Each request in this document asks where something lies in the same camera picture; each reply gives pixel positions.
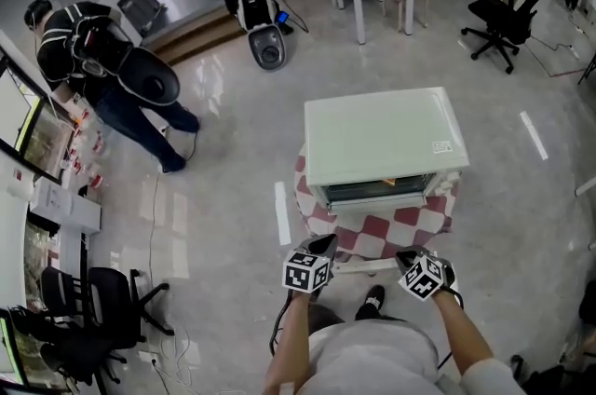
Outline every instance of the white toaster oven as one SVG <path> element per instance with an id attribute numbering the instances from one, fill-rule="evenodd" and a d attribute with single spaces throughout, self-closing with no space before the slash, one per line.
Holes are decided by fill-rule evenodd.
<path id="1" fill-rule="evenodd" d="M 443 87 L 305 104 L 306 184 L 339 211 L 422 207 L 469 166 Z"/>

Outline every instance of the wooden step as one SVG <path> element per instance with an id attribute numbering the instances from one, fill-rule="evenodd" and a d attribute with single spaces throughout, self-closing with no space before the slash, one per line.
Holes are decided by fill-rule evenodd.
<path id="1" fill-rule="evenodd" d="M 216 25 L 181 35 L 175 43 L 167 44 L 163 48 L 157 49 L 155 53 L 167 64 L 175 65 L 242 35 L 244 35 L 244 31 L 240 28 L 237 20 L 235 18 L 227 19 Z"/>

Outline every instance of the oven window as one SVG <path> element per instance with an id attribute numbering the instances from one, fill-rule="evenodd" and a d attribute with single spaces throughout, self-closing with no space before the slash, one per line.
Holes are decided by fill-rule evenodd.
<path id="1" fill-rule="evenodd" d="M 324 186 L 323 191 L 330 203 L 335 201 L 348 201 L 350 199 L 379 198 L 390 197 L 392 195 L 422 193 L 434 176 L 435 173 L 430 173 L 428 175 L 390 178 L 374 182 L 334 184 L 331 186 Z"/>

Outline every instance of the step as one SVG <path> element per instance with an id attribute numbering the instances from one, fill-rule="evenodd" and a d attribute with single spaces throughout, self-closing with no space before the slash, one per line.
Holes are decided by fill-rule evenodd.
<path id="1" fill-rule="evenodd" d="M 220 25 L 232 19 L 234 17 L 230 16 L 225 7 L 219 7 L 212 12 L 183 23 L 154 40 L 149 39 L 150 42 L 144 46 L 153 52 L 165 50 L 166 47 L 176 46 L 181 40 L 187 38 L 189 34 L 200 33 L 210 27 Z"/>
<path id="2" fill-rule="evenodd" d="M 242 35 L 244 31 L 237 20 L 227 19 L 183 34 L 176 39 L 175 44 L 167 44 L 163 48 L 154 50 L 154 53 L 167 64 L 175 65 Z"/>

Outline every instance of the white cable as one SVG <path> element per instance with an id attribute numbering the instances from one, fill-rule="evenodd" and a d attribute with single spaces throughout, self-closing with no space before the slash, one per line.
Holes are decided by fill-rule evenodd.
<path id="1" fill-rule="evenodd" d="M 174 355 L 173 355 L 173 357 L 168 357 L 168 355 L 166 354 L 166 350 L 164 349 L 164 335 L 163 334 L 161 335 L 160 341 L 159 341 L 159 348 L 161 350 L 162 357 L 166 361 L 174 360 L 174 363 L 176 365 L 176 372 L 174 372 L 175 378 L 171 377 L 168 374 L 168 372 L 166 372 L 161 367 L 158 367 L 156 363 L 153 363 L 153 366 L 160 374 L 165 376 L 170 382 L 173 382 L 177 385 L 180 385 L 181 387 L 186 388 L 186 390 L 193 395 L 201 395 L 199 392 L 190 389 L 190 387 L 193 386 L 193 375 L 192 375 L 190 367 L 188 365 L 180 365 L 180 360 L 182 359 L 184 354 L 190 348 L 190 336 L 188 335 L 188 332 L 186 331 L 186 329 L 182 328 L 182 330 L 184 331 L 184 334 L 186 335 L 186 347 L 180 353 L 180 355 L 178 355 L 178 341 L 177 341 L 175 335 L 174 335 Z M 184 369 L 186 369 L 186 371 L 188 372 L 188 381 L 185 381 L 184 377 L 182 376 L 182 372 Z"/>

